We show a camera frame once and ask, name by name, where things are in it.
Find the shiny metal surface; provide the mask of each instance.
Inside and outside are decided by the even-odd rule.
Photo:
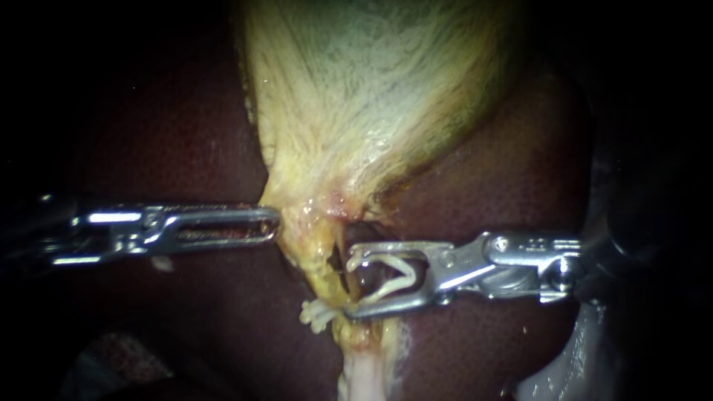
[[[117,204],[76,216],[68,238],[49,238],[45,252],[58,267],[132,255],[229,249],[276,239],[279,213],[244,204]]]
[[[449,303],[457,292],[490,299],[538,296],[548,303],[567,298],[579,277],[580,243],[548,233],[484,232],[456,248],[448,242],[406,241],[356,244],[349,264],[361,264],[374,253],[428,262],[423,285],[415,291],[345,308],[350,319],[403,313]]]

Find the dark background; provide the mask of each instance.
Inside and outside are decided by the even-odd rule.
[[[614,188],[629,185],[675,146],[705,148],[709,93],[701,60],[710,45],[704,10],[672,2],[536,3],[538,43],[589,96],[598,156],[609,162]],[[98,107],[102,88],[122,84],[114,75],[129,68],[124,60],[166,41],[181,25],[206,24],[221,12],[220,2],[206,1],[4,6],[4,201],[61,191],[55,183],[74,127]],[[709,169],[700,170],[687,195],[705,199],[711,181]],[[696,227],[709,227],[707,209],[694,215],[700,216]],[[621,352],[616,362],[627,375],[623,400],[706,394],[706,250],[681,250],[661,266],[665,273],[627,289],[610,308],[612,347]],[[12,307],[22,311],[22,305]],[[45,334],[32,335],[42,341]]]

